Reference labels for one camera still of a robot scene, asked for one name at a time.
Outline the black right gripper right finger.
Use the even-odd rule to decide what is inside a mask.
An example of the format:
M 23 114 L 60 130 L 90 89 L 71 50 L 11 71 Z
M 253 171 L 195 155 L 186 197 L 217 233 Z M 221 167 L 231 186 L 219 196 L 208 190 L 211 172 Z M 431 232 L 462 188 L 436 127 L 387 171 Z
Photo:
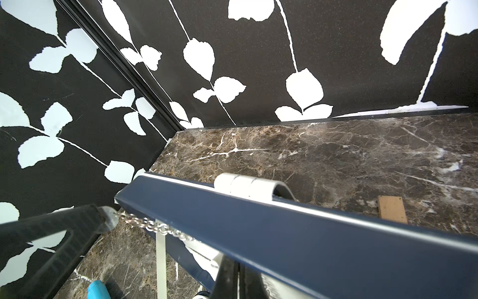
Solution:
M 224 257 L 209 299 L 239 298 L 239 263 Z

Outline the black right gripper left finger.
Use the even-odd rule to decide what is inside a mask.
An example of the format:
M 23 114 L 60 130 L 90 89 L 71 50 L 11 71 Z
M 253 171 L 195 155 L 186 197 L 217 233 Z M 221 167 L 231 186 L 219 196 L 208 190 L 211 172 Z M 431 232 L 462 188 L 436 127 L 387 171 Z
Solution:
M 54 298 L 96 238 L 118 222 L 109 206 L 21 219 L 15 205 L 1 204 L 1 298 Z

